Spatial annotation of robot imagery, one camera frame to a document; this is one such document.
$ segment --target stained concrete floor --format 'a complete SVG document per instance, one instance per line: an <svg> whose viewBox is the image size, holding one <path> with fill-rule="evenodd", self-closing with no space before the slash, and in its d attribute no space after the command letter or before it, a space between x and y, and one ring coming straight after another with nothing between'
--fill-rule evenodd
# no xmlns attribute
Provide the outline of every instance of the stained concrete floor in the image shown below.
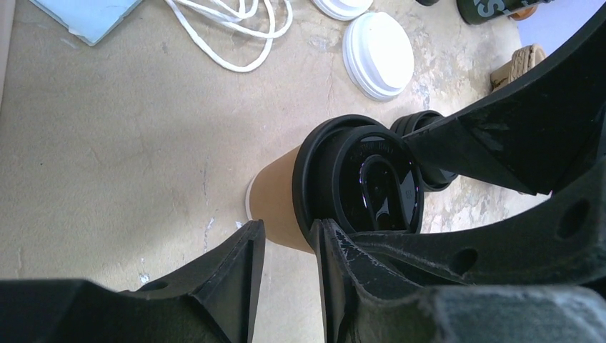
<svg viewBox="0 0 606 343"><path fill-rule="evenodd" d="M137 289L233 233L248 181L320 122L452 114L488 94L489 73L520 47L514 22L468 26L454 0L377 0L371 10L403 25L415 55L411 84L380 104L347 77L347 24L307 0L292 6L293 27L265 64L238 75L201 53L161 0L92 48L18 0L0 111L0 277ZM258 54L261 42L187 16L226 59ZM461 177L427 197L423 230L478 227L544 199ZM322 341L312 255L267 243L254 340Z"/></svg>

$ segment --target black plastic lid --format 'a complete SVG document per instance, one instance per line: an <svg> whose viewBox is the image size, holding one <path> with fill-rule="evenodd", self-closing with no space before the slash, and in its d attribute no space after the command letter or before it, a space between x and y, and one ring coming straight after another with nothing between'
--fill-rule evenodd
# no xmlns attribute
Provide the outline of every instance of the black plastic lid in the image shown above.
<svg viewBox="0 0 606 343"><path fill-rule="evenodd" d="M411 132L433 124L442 118L444 118L444 116L436 111L421 111L409 116L403 116L396 120L396 122L393 123L391 130L400 136L406 136ZM415 160L419 162L424 190L426 192L443 191L459 176L459 174L451 171L424 165L422 156L415 156Z"/></svg>
<svg viewBox="0 0 606 343"><path fill-rule="evenodd" d="M420 231L419 169L394 134L378 122L341 116L318 126L301 145L293 204L307 237L313 219L333 218L344 231Z"/></svg>
<svg viewBox="0 0 606 343"><path fill-rule="evenodd" d="M417 0L417 2L423 6L432 6L437 4L439 0Z"/></svg>

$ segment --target white cord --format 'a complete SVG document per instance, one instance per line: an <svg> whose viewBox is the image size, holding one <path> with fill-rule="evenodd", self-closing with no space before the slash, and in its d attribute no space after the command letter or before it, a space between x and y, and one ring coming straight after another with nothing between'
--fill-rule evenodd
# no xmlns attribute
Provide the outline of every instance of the white cord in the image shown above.
<svg viewBox="0 0 606 343"><path fill-rule="evenodd" d="M261 54L257 57L257 59L255 59L253 62L251 62L247 66L236 66L234 64L229 63L228 61L225 61L223 58L221 58L219 55L217 55L217 53L215 53L211 49L211 47L200 37L200 35L198 35L196 30L194 30L194 28L189 24L187 19L185 19L185 16L183 15L183 13L179 9L179 7L177 7L177 5L174 3L173 0L165 0L165 2L171 7L172 11L174 12L174 15L177 17L177 20L179 20L179 22L181 23L181 25L183 26L185 31L187 31L187 33L192 38L194 43L204 53L206 53L213 61L215 61L218 65L220 65L223 68L228 69L230 71L235 71L236 73L247 73L249 71L253 71L256 68L258 68L269 55L269 51L272 49L272 44L274 42L274 39L284 35L292 24L292 7L290 5L289 0L284 0L284 3L286 4L286 8L287 8L287 20L286 20L286 23L284 24L284 26L279 31L275 31L276 19L275 19L274 9L272 7L272 4L269 2L269 0L263 0L263 3L267 9L267 13L269 16L269 32L267 32L267 33L260 32L260 31L254 31L254 30L248 29L246 27L240 26L238 24L235 24L237 22L240 22L243 19L248 19L248 18L254 16L257 12L259 0L253 0L252 7L248 12L245 12L246 5L244 3L244 0L239 0L238 12L231 9L229 6L227 6L221 0L211 0L211 2L213 4L216 4L220 7L222 7L223 9L227 10L233 16L229 16L229 15L223 14L219 11L210 9L206 6L196 4L190 0L175 0L175 1L177 1L178 3L180 3L184 6L189 7L190 9L193 9L194 11L204 15L205 17L207 17L211 20L216 21L218 24L221 24L222 26L228 27L230 29L241 32L243 34L248 34L253 37L266 39L265 45L263 46L263 49L261 50Z"/></svg>

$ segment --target circular hole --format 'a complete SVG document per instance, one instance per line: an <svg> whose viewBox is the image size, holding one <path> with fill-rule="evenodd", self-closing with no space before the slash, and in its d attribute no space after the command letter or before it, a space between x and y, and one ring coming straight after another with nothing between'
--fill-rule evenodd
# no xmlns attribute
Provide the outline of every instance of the circular hole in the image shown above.
<svg viewBox="0 0 606 343"><path fill-rule="evenodd" d="M590 203L586 200L579 200L568 208L560 220L560 225L555 234L561 239L568 239L574 236L581 227L587 215L589 214Z"/></svg>
<svg viewBox="0 0 606 343"><path fill-rule="evenodd" d="M379 230L393 230L392 221L389 213L383 212L379 214L377 217L377 224L379 225Z"/></svg>
<svg viewBox="0 0 606 343"><path fill-rule="evenodd" d="M467 273L477 261L477 251L467 248L458 252L450 263L450 270L455 274L463 276Z"/></svg>
<svg viewBox="0 0 606 343"><path fill-rule="evenodd" d="M169 286L168 282L152 281L148 284L145 284L143 287L139 288L139 290L137 292L157 291L158 289L167 288L168 286Z"/></svg>

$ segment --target stack of white lids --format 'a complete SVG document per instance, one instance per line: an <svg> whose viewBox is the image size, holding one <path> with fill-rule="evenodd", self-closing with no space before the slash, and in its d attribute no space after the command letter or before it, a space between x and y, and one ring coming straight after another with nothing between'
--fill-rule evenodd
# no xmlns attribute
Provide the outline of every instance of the stack of white lids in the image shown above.
<svg viewBox="0 0 606 343"><path fill-rule="evenodd" d="M337 20L352 20L364 13L372 0L313 0L327 16Z"/></svg>
<svg viewBox="0 0 606 343"><path fill-rule="evenodd" d="M343 60L352 81L377 101L400 94L414 71L406 32L383 12L366 13L349 25L343 38Z"/></svg>

